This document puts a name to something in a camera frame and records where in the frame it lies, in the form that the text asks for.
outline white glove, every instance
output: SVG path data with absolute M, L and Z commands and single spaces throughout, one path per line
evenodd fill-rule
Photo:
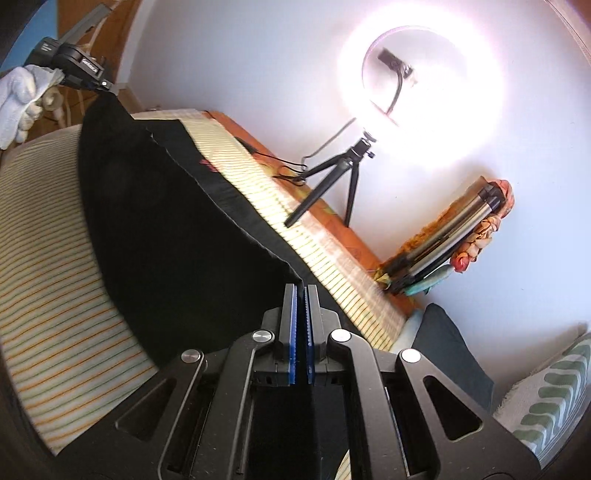
M 43 108 L 40 98 L 52 85 L 64 78 L 61 70 L 37 65 L 16 67 L 0 79 L 0 150 L 13 140 L 22 143 Z

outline tripod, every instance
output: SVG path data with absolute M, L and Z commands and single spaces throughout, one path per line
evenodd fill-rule
M 361 138 L 354 146 L 348 149 L 345 153 L 336 155 L 320 165 L 311 168 L 298 176 L 290 178 L 291 182 L 305 180 L 312 175 L 315 175 L 327 168 L 334 167 L 326 177 L 314 188 L 310 194 L 298 205 L 298 207 L 291 213 L 285 221 L 287 228 L 296 223 L 299 218 L 306 213 L 313 204 L 315 204 L 324 193 L 331 188 L 339 178 L 341 178 L 347 171 L 351 170 L 351 180 L 349 182 L 349 196 L 347 198 L 347 211 L 345 213 L 345 226 L 349 226 L 351 221 L 351 213 L 353 212 L 353 203 L 355 201 L 355 192 L 357 190 L 357 182 L 359 181 L 359 163 L 363 160 L 365 154 L 369 158 L 373 158 L 374 154 L 369 151 L 371 148 L 370 142 L 375 140 L 368 134 L 364 133 L 364 138 Z

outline mattress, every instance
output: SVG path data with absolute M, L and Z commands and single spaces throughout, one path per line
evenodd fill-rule
M 313 215 L 285 229 L 297 201 L 221 123 L 196 111 L 136 117 L 181 119 L 367 340 L 391 348 L 405 321 L 400 309 Z M 93 255 L 77 180 L 79 132 L 70 127 L 29 142 L 0 166 L 1 348 L 24 410 L 55 454 L 156 372 L 108 297 Z

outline patterned pillow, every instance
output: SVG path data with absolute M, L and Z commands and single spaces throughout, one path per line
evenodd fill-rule
M 588 404 L 587 377 L 591 333 L 577 339 L 549 367 L 516 383 L 494 414 L 497 421 L 532 450 L 541 463 L 550 461 L 557 440 L 566 441 Z

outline silver screw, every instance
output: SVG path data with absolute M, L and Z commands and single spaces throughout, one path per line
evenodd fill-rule
M 185 350 L 182 354 L 181 354 L 181 360 L 183 362 L 185 362 L 186 364 L 193 364 L 195 362 L 199 362 L 199 359 L 201 358 L 201 352 L 199 352 L 198 350 Z
M 402 360 L 409 364 L 415 364 L 421 359 L 421 352 L 414 348 L 407 348 L 406 350 L 403 350 L 400 355 L 402 355 Z
M 335 342 L 340 342 L 340 343 L 344 343 L 344 342 L 351 340 L 351 333 L 348 332 L 347 330 L 342 329 L 342 328 L 338 328 L 336 330 L 333 330 L 333 332 L 330 334 L 330 336 L 333 338 L 333 340 Z
M 273 334 L 271 332 L 267 332 L 266 330 L 257 330 L 252 334 L 252 339 L 256 343 L 267 343 L 272 338 Z

